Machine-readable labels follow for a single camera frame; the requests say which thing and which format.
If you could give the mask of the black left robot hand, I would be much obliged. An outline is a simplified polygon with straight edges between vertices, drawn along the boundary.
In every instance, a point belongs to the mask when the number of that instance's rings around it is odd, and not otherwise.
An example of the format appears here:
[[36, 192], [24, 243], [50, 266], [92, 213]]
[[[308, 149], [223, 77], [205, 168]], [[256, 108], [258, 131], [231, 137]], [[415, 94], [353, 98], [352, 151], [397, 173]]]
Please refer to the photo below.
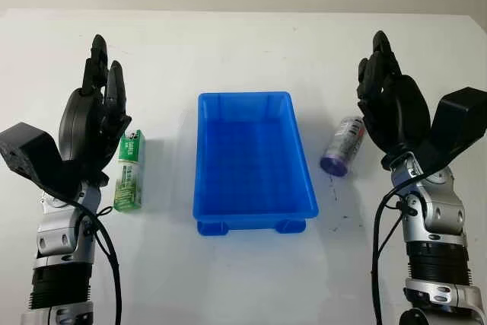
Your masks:
[[62, 115], [62, 160], [76, 168], [81, 180], [106, 186], [109, 177], [103, 169], [131, 121], [126, 114], [123, 68], [116, 60], [108, 63], [106, 41], [97, 34], [85, 62], [82, 85], [71, 93]]

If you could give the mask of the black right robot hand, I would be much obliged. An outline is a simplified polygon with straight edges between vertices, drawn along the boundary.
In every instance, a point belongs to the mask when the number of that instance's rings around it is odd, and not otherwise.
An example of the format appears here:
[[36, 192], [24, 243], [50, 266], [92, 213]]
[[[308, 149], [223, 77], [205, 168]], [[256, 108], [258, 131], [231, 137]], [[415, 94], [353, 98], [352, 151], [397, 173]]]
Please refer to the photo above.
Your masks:
[[372, 141], [393, 160], [427, 137], [431, 119], [422, 92], [402, 73], [382, 30], [374, 35], [372, 46], [370, 57], [358, 65], [358, 107]]

